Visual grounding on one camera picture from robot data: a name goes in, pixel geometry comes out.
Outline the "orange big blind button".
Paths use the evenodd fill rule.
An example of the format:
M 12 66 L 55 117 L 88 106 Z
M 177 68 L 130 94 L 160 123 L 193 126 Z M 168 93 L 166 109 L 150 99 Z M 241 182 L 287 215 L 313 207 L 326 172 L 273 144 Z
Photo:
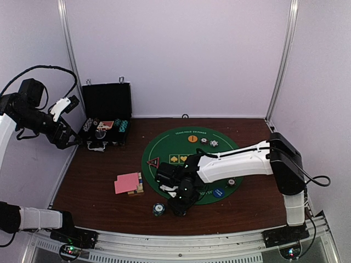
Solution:
M 191 143 L 195 143 L 198 141 L 198 137 L 195 136 L 195 135 L 191 135 L 188 137 L 188 141 L 191 142 Z

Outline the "red triangle marker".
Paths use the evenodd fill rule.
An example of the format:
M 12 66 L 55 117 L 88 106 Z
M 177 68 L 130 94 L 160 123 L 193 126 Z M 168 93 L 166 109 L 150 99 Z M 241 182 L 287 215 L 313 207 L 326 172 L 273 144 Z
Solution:
M 150 159 L 146 163 L 147 163 L 147 165 L 158 169 L 159 165 L 160 165 L 160 158 L 156 157 L 156 158 Z

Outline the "blue small blind button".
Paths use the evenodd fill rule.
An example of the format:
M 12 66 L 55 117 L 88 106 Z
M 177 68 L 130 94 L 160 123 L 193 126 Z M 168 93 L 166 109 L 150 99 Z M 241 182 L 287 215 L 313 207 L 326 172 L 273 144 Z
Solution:
M 220 187 L 215 188 L 212 193 L 213 193 L 213 196 L 215 198 L 223 198 L 223 197 L 225 197 L 225 189 L 220 188 Z

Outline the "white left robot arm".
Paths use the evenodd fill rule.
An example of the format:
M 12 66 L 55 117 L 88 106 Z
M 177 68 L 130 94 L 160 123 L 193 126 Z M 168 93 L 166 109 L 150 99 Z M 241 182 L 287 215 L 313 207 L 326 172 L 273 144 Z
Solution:
M 17 92 L 7 93 L 7 89 L 24 74 L 35 69 L 59 70 L 77 76 L 71 70 L 60 66 L 36 65 L 15 76 L 1 91 L 1 157 L 4 157 L 9 140 L 17 132 L 17 140 L 28 139 L 23 136 L 25 130 L 33 132 L 31 138 L 43 134 L 48 141 L 60 150 L 79 145 L 82 140 L 63 119 L 64 113 L 71 112 L 78 106 L 79 99 L 72 94 L 72 89 L 53 106 L 44 109 L 41 106 L 43 94 L 48 94 L 46 86 L 33 78 L 21 82 Z M 1 202 L 1 230 L 16 234 L 20 231 L 50 230 L 57 232 L 66 243 L 74 243 L 79 238 L 71 213 L 51 209 L 22 207 Z

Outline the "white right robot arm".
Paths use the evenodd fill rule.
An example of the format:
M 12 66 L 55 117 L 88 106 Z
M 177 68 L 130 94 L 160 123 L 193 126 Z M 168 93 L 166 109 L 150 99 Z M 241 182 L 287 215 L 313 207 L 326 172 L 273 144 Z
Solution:
M 281 237 L 294 241 L 305 223 L 305 191 L 313 182 L 328 187 L 331 179 L 310 176 L 302 164 L 301 153 L 280 133 L 266 141 L 237 150 L 207 153 L 198 148 L 183 165 L 161 163 L 155 180 L 171 195 L 172 210 L 183 215 L 196 201 L 200 187 L 215 181 L 249 175 L 273 175 L 284 198 L 286 222 Z

